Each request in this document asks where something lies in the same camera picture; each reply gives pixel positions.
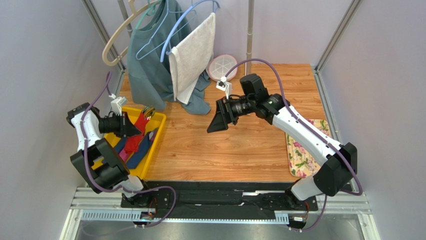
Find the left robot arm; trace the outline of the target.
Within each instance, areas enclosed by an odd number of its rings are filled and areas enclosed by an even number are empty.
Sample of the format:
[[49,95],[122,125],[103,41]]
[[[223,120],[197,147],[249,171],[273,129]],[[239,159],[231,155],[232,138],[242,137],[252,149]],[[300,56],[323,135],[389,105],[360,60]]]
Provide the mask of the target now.
[[70,161],[88,186],[97,194],[121,192],[129,203],[142,200],[142,180],[130,174],[118,151],[103,136],[112,133],[124,138],[142,134],[126,112],[101,117],[97,107],[85,102],[70,110],[66,120],[78,137],[77,152],[70,156]]

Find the red paper napkin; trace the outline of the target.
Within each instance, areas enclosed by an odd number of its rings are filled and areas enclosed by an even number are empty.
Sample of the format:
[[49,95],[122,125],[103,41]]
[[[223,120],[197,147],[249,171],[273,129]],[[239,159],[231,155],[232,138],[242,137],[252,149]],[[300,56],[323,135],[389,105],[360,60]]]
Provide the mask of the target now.
[[141,112],[134,124],[136,128],[140,130],[141,134],[131,136],[127,139],[123,149],[127,154],[135,153],[138,151],[140,142],[145,136],[146,125],[149,121],[150,120],[145,117],[144,113]]

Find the gold spoon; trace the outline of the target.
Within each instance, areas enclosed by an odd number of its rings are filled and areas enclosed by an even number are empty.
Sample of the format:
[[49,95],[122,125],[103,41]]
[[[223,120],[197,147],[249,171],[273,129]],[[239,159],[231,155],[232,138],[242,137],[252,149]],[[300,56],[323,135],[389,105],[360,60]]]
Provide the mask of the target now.
[[143,111],[143,117],[146,120],[150,120],[156,113],[156,109],[152,107],[151,105],[146,106]]

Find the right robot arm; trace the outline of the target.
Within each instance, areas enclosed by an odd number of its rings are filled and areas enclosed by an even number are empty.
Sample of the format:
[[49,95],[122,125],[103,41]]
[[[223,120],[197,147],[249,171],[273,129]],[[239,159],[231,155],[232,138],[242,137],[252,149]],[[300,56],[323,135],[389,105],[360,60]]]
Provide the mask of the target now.
[[280,94],[269,94],[255,73],[240,79],[243,95],[231,94],[232,84],[223,76],[216,88],[226,93],[216,101],[216,113],[208,133],[225,131],[239,117],[254,113],[295,139],[320,165],[317,173],[297,180],[286,193],[293,201],[324,194],[335,196],[356,176],[358,150],[332,139],[302,117]]

